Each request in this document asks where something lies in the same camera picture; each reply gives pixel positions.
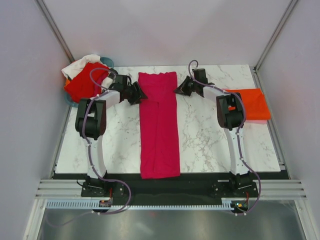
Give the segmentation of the magenta t shirt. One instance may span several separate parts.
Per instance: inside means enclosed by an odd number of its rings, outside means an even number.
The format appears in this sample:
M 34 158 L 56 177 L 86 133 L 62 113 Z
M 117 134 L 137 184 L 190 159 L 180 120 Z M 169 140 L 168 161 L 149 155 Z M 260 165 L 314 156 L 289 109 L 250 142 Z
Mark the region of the magenta t shirt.
M 176 72 L 140 72 L 138 83 L 147 99 L 139 106 L 140 175 L 142 179 L 178 177 L 180 145 L 177 120 Z

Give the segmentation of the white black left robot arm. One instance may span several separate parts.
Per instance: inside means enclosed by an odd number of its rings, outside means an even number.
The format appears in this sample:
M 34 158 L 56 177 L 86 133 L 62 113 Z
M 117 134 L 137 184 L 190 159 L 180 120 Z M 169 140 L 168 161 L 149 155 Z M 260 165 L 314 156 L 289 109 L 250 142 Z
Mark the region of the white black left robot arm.
M 91 98 L 82 98 L 78 104 L 75 130 L 85 141 L 88 159 L 87 174 L 82 183 L 82 197 L 106 197 L 111 194 L 111 183 L 103 157 L 103 135 L 107 129 L 107 109 L 124 100 L 137 105 L 148 97 L 129 75 L 113 75 L 111 85 Z

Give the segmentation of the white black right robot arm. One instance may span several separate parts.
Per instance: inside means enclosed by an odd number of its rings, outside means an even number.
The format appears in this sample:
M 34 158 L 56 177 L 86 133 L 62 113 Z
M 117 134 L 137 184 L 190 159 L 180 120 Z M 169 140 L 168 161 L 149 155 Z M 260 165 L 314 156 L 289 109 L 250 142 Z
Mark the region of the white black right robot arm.
M 190 96 L 193 92 L 216 103 L 217 121 L 227 137 L 230 155 L 229 191 L 242 196 L 254 187 L 252 169 L 246 162 L 244 150 L 244 123 L 246 110 L 239 92 L 229 92 L 209 83 L 204 68 L 189 69 L 189 76 L 174 90 L 176 94 Z

